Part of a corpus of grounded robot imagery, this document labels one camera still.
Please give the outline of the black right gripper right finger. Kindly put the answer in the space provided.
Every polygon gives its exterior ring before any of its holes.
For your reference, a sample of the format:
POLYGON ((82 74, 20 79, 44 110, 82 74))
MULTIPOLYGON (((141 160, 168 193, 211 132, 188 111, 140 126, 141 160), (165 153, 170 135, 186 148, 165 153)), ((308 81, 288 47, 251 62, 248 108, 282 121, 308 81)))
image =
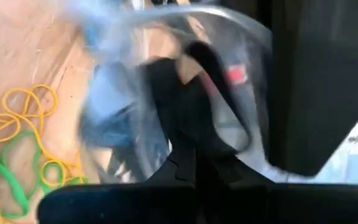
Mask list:
POLYGON ((276 183, 203 146, 197 189, 205 224, 358 224, 358 185, 276 183))

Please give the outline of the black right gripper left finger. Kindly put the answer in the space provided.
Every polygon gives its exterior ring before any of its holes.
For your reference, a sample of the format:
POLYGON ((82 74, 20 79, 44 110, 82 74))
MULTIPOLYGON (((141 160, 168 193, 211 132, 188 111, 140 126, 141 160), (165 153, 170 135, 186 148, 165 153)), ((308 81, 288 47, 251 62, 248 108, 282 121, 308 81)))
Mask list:
POLYGON ((196 153, 174 147, 159 170, 136 184, 71 185, 40 202, 40 224, 196 224, 196 153))

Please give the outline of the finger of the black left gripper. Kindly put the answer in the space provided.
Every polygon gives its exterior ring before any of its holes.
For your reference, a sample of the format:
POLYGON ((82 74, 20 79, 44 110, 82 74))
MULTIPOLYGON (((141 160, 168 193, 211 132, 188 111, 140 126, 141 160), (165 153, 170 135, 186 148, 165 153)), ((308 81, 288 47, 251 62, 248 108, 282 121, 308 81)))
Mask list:
POLYGON ((358 0, 272 0, 269 163, 314 176, 358 122, 358 0))

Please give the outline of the thin green rubber band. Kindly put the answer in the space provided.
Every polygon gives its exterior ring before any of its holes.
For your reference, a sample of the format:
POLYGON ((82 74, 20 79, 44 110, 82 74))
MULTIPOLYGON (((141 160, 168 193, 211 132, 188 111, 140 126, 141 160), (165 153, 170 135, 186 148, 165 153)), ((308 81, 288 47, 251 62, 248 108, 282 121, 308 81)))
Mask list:
MULTIPOLYGON (((81 184, 87 184, 88 183, 88 179, 85 176, 83 176, 83 175, 73 176, 71 167, 70 166, 67 167, 65 164, 64 164, 64 166, 65 166, 65 170, 67 172, 67 177, 66 177, 66 183, 65 183, 65 185, 63 187, 69 186, 69 185, 81 185, 81 184)), ((49 182, 57 182, 58 181, 58 167, 57 166, 50 166, 46 171, 46 177, 47 177, 47 180, 49 182), (57 178, 55 180, 49 180, 48 179, 48 173, 50 171, 56 171, 57 172, 57 178)), ((58 189, 58 188, 61 188, 61 187, 49 187, 49 186, 45 185, 42 182, 41 188, 42 188, 44 194, 47 195, 51 191, 53 191, 55 189, 58 189)))
POLYGON ((24 189, 21 187, 20 184, 17 184, 17 190, 13 190, 14 193, 18 194, 19 189, 23 191, 24 198, 26 200, 30 200, 36 193, 37 188, 42 184, 41 178, 39 177, 40 169, 38 167, 38 161, 41 155, 41 148, 37 142, 37 138, 35 137, 35 133, 33 131, 22 131, 15 137, 13 137, 4 147, 1 154, 1 164, 7 167, 7 155, 9 152, 18 144, 23 138, 31 137, 32 140, 35 142, 35 154, 33 158, 32 168, 35 172, 35 184, 33 189, 30 193, 26 194, 24 189))

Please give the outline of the wide green rubber band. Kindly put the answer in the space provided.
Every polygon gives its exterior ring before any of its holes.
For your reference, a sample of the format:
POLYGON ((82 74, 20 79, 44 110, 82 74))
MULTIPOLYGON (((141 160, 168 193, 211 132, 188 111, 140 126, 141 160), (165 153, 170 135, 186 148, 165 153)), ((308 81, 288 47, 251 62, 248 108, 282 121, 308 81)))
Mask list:
POLYGON ((17 184, 19 184, 18 180, 16 179, 14 174, 1 163, 0 163, 0 175, 6 179, 7 183, 11 188, 11 192, 12 192, 12 196, 14 197, 14 200, 22 209, 22 214, 20 215, 15 215, 15 214, 7 213, 5 211, 0 211, 2 217, 4 218, 4 221, 6 219, 16 220, 26 216, 30 211, 29 201, 24 198, 23 191, 21 189, 19 189, 18 194, 13 192, 13 190, 17 190, 17 184))

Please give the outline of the clear plastic zip bag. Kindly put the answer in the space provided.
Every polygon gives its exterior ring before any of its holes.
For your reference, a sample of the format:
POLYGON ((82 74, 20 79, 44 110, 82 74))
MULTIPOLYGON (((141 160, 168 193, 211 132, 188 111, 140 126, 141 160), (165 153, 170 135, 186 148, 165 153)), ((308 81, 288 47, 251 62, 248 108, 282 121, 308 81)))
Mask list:
MULTIPOLYGON (((264 76, 272 53, 272 34, 256 20, 221 6, 170 5, 141 11, 124 11, 108 4, 88 6, 81 10, 85 36, 92 54, 100 65, 122 62, 137 66, 159 58, 174 59, 182 83, 200 76, 207 89, 213 111, 213 124, 219 137, 240 149, 247 135, 222 95, 201 66, 184 55, 183 48, 192 41, 201 41, 217 51, 226 71, 231 65, 244 64, 248 81, 230 88, 241 107, 253 143, 238 159, 262 158, 260 130, 265 121, 263 96, 264 76)), ((139 147, 88 147, 88 171, 102 184, 145 182, 163 166, 174 147, 197 148, 189 141, 173 144, 166 138, 157 115, 158 139, 148 150, 139 147)))
POLYGON ((82 111, 89 109, 106 118, 123 108, 133 107, 137 118, 134 128, 138 131, 134 146, 152 149, 158 139, 159 127, 155 122, 157 115, 146 82, 145 65, 105 63, 96 68, 94 74, 82 111))

